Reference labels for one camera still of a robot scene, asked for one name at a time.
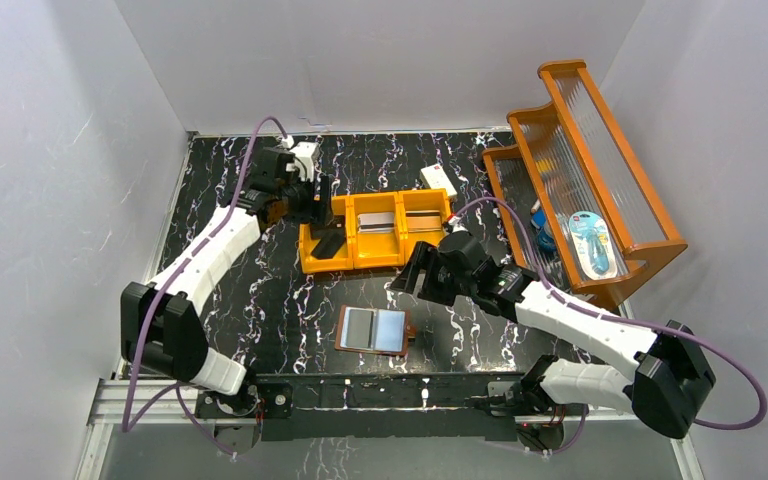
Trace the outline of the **black credit card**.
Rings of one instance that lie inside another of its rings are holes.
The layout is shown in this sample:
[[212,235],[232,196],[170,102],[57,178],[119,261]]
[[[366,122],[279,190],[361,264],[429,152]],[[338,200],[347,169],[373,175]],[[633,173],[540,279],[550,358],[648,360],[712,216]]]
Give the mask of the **black credit card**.
[[342,223],[313,225],[310,227],[310,238],[312,240],[324,240],[325,238],[333,235],[345,235],[345,227]]

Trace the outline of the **grey credit card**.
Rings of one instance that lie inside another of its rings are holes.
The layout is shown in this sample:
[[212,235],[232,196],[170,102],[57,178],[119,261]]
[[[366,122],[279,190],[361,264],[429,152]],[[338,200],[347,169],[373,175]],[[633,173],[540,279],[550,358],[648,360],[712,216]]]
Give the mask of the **grey credit card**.
[[324,240],[319,240],[319,242],[313,247],[311,255],[317,260],[332,259],[340,251],[345,242],[345,235],[329,236]]

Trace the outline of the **brown leather card holder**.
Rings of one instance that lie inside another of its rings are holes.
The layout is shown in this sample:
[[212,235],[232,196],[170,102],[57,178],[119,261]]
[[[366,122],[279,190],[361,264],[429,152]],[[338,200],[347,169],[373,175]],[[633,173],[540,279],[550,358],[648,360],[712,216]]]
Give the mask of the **brown leather card holder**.
[[[345,346],[344,323],[351,310],[367,310],[374,313],[374,333],[368,349],[348,348]],[[415,340],[417,329],[409,313],[404,310],[362,308],[343,306],[337,323],[337,336],[334,348],[338,351],[375,354],[383,356],[404,356],[409,344]]]

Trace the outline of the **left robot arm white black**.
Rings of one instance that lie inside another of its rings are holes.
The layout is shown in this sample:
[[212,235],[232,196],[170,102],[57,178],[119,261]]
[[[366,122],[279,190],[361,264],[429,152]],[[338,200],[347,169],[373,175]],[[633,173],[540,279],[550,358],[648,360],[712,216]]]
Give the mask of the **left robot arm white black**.
[[122,292],[121,354],[168,378],[220,394],[235,416],[254,411],[257,387],[246,367],[209,346],[200,315],[216,286],[245,250],[286,221],[323,226],[332,217],[331,180],[314,163],[318,144],[263,148],[241,187],[216,208],[206,227],[163,271]]

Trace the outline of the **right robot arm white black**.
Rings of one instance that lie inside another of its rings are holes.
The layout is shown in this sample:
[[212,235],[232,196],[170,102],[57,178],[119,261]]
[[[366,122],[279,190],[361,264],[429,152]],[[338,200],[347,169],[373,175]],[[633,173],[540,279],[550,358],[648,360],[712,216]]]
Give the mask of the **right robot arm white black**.
[[451,306],[466,297],[489,315],[549,333],[595,355],[595,364],[543,355],[505,393],[492,393],[483,407],[518,414],[547,414],[581,404],[632,413],[655,432],[685,437],[716,377],[691,330],[669,322],[677,336],[611,322],[593,308],[545,286],[516,264],[499,263],[466,231],[433,246],[418,242],[391,290]]

